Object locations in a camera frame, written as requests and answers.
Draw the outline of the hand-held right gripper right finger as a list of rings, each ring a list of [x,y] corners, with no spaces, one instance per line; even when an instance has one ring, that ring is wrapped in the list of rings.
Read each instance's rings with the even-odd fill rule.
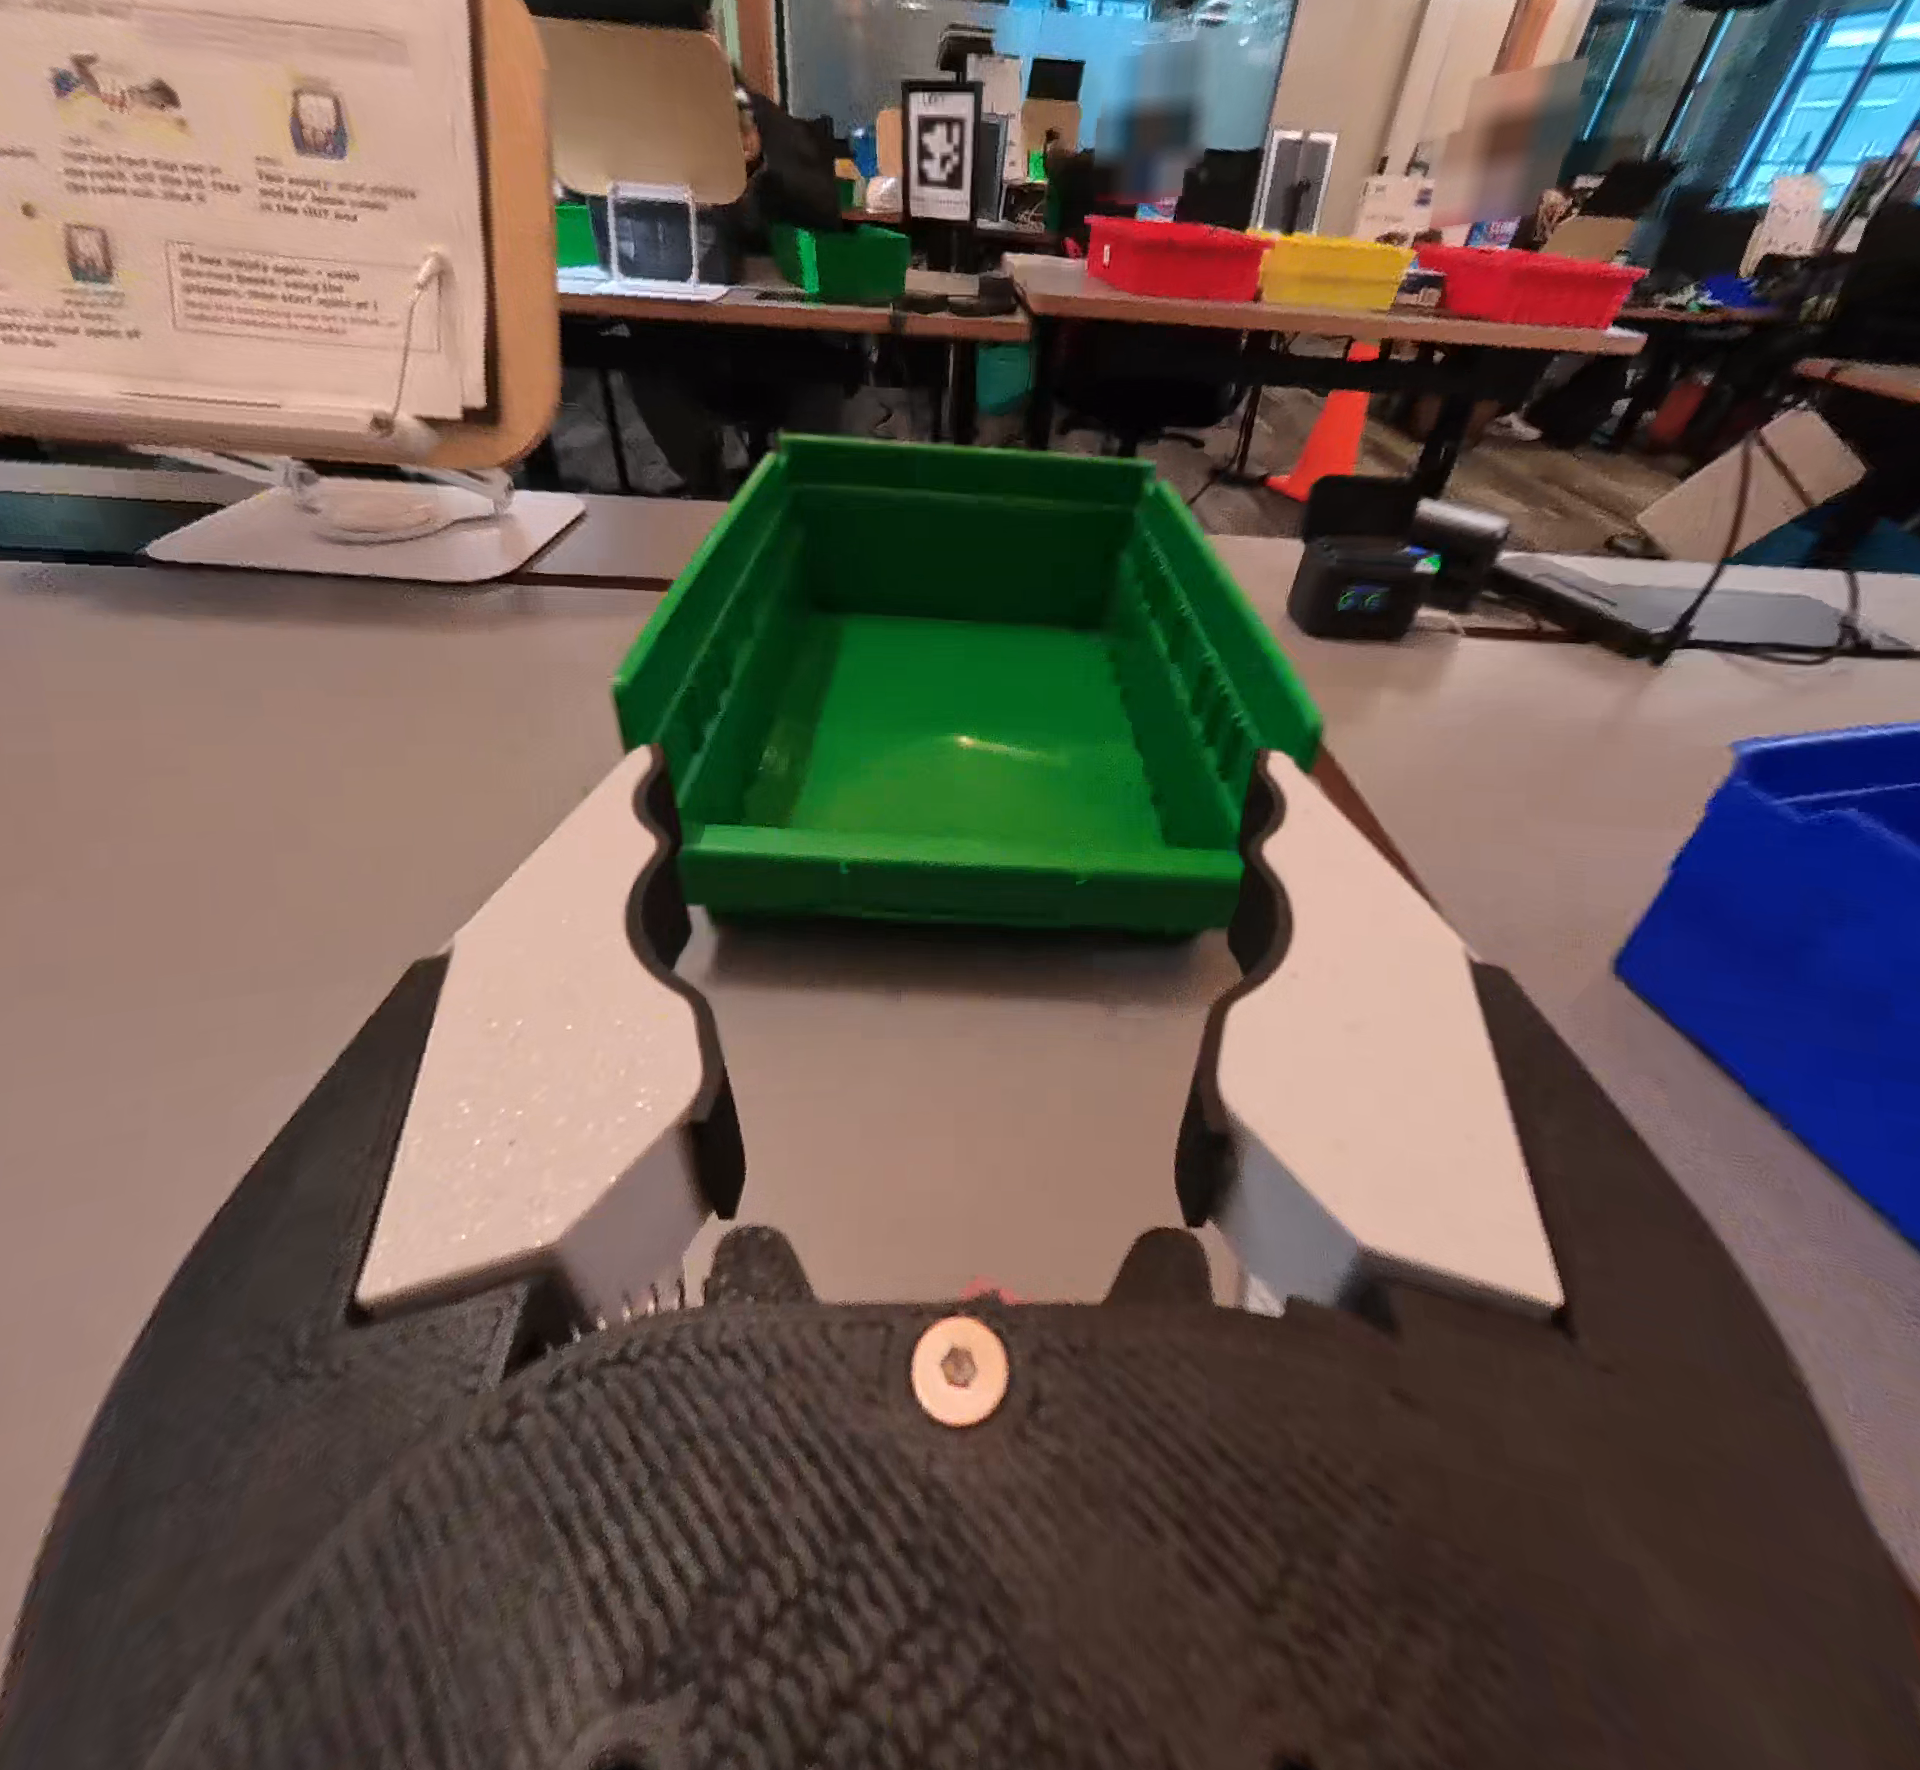
[[[1175,1196],[1275,1301],[1379,1288],[1554,1318],[1565,1291],[1500,1074],[1480,963],[1287,755],[1257,755]]]

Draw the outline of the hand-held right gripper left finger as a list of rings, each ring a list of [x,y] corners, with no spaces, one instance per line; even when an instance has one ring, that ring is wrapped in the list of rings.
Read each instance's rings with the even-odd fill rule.
[[[394,1316],[547,1283],[623,1324],[738,1212],[746,1147],[691,923],[663,746],[626,757],[444,949],[355,1301]]]

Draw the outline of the green plastic bin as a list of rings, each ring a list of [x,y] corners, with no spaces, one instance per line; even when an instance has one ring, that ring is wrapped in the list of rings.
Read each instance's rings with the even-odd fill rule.
[[[1326,718],[1145,460],[784,434],[611,679],[685,898],[1191,937],[1230,923],[1262,751]]]

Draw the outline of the grey desk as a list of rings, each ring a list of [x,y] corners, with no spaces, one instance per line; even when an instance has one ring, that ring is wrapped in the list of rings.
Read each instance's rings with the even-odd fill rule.
[[[654,597],[4,567],[4,1635],[109,1384],[409,963],[617,758]],[[742,1216],[831,1301],[1091,1301],[1175,1226],[1223,935],[713,928]]]

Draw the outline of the grey adjoining table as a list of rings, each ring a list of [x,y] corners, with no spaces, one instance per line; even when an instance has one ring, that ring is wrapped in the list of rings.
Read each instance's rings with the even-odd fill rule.
[[[1764,734],[1916,718],[1915,658],[1775,664],[1416,628],[1317,641],[1284,595],[1297,546],[1221,535],[1328,718],[1334,758],[1441,911],[1525,987],[1705,1211],[1806,1360],[1916,1362],[1916,1251],[1632,996],[1614,955]]]

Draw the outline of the blue plastic bin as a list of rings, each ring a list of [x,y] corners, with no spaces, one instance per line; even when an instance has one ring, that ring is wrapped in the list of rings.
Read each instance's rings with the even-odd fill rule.
[[[1741,740],[1614,973],[1919,1242],[1919,726]]]

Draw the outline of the black box with lit display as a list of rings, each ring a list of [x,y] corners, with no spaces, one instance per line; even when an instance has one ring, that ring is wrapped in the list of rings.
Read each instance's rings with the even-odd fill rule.
[[[1427,606],[1439,570],[1441,556],[1413,541],[1313,535],[1305,540],[1287,613],[1315,638],[1401,641]]]

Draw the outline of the small black box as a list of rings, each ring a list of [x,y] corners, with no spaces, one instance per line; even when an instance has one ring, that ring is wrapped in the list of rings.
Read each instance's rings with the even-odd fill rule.
[[[1423,606],[1466,611],[1475,606],[1507,550],[1507,517],[1453,499],[1423,498],[1413,508],[1407,548],[1424,578]]]

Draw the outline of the black flat pad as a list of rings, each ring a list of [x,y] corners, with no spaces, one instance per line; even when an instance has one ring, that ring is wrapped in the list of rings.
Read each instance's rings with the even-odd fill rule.
[[[1738,590],[1715,569],[1681,587],[1515,556],[1492,570],[1491,595],[1574,640],[1645,664],[1665,664],[1686,649],[1787,664],[1916,658],[1915,643],[1865,623],[1852,603],[1836,608],[1796,590]]]

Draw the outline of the orange cone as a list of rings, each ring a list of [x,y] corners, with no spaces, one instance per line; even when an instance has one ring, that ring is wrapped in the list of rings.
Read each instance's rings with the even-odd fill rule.
[[[1302,505],[1321,478],[1357,473],[1369,402],[1366,391],[1332,391],[1299,458],[1284,470],[1268,474],[1266,486]]]

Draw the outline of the white panel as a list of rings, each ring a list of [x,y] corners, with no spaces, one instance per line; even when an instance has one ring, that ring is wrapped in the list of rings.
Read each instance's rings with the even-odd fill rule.
[[[1639,515],[1639,533],[1677,562],[1732,559],[1863,478],[1868,465],[1813,410],[1775,413]]]

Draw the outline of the row of red yellow bins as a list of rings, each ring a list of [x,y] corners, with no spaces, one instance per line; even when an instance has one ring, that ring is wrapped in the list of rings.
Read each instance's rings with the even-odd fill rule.
[[[1635,357],[1645,347],[1641,332],[1620,325],[1565,328],[1429,309],[1339,311],[1266,302],[1139,296],[1099,280],[1083,261],[1040,252],[1011,252],[1003,258],[1003,270],[1035,325],[1102,321],[1238,335],[1319,335],[1372,345],[1413,342],[1605,357]]]

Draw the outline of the yellow plastic bin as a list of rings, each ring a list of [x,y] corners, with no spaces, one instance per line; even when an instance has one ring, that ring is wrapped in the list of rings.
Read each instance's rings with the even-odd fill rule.
[[[1414,261],[1407,244],[1305,233],[1252,233],[1263,249],[1260,300],[1311,311],[1389,311]]]

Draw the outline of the wooden board on stand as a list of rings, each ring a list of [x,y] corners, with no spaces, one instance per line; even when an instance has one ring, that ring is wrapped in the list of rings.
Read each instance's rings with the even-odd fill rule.
[[[547,65],[550,166],[583,195],[616,184],[729,206],[746,191],[732,63],[707,31],[537,17]]]

